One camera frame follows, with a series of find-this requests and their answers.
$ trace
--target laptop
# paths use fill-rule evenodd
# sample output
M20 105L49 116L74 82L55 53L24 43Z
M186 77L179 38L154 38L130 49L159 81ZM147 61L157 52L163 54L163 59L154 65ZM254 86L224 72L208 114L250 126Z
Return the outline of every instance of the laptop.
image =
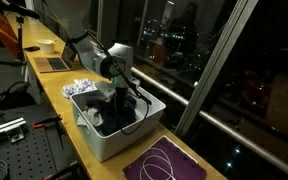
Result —
M61 57L34 58L40 73L69 71L73 66L76 52L70 44L66 44Z

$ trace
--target wooden table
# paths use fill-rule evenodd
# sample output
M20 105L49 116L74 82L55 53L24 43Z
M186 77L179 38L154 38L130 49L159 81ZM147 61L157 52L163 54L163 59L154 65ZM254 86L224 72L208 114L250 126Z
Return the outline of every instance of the wooden table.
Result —
M17 23L15 18L15 13L8 16L8 20L12 25L13 30L17 34ZM55 45L56 53L54 53L52 56L60 56L64 47L64 42L39 21L32 20L31 18L25 18L23 24L23 47L37 45L37 39L57 39ZM74 145L85 170L92 179L125 179L122 174L122 169L134 161L162 135L166 135L189 155L195 158L207 171L207 179L225 179L223 175L221 175L210 164L208 164L204 159L202 159L198 154L196 154L161 124L159 124L153 132L147 134L122 152L118 153L107 161L100 163L97 161L92 151L88 148L76 125L74 124L72 103L70 100L63 97L61 91L64 85L74 83L74 79L88 78L92 81L98 81L103 80L103 78L85 70L77 62L74 64L73 70L69 72L39 73L33 58L45 57L46 55L42 54L40 51L25 52L25 54L29 62L29 67L35 72L35 75L40 81L52 107L56 113L62 116L63 126L71 139L71 142Z

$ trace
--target chair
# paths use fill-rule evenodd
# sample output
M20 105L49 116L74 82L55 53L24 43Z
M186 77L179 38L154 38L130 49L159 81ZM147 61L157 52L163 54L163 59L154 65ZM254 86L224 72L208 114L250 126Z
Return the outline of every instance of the chair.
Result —
M0 13L0 23L2 23L5 26L5 32L7 32L10 36L12 36L14 39L17 39L10 23L8 22L8 20L5 18L4 15L2 15Z
M17 58L18 40L9 35L9 33L7 33L8 31L8 27L0 23L0 40L9 50L9 52L14 56L14 58Z

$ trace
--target white cable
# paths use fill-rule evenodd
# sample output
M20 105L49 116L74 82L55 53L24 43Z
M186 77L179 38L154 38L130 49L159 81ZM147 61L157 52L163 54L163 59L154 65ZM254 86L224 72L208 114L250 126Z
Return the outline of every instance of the white cable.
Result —
M169 177L168 177L167 179L171 178L172 180L175 180L174 172L173 172L173 167L172 167L171 161L170 161L170 159L168 158L168 156L165 154L165 152L162 151L162 150L159 149L159 148L150 148L149 150L157 150L157 151L160 151L161 153L164 154L164 156L166 157L166 159L164 159L164 158L161 157L161 156L157 156L157 155L148 156L148 157L143 161L143 167L142 167L141 170L140 170L140 179L142 180L142 171L144 170L146 176L147 176L150 180L154 180L154 179L147 173L146 168L145 168L146 166L153 166L153 167L156 167L156 168L164 171L166 174L168 174ZM147 161L148 159L150 159L150 158L159 158L159 159L162 159L163 161L165 161L165 162L170 166L171 173L167 172L165 169L163 169L163 168L161 168L160 166L157 166L157 165L155 165L155 164L145 164L146 161Z

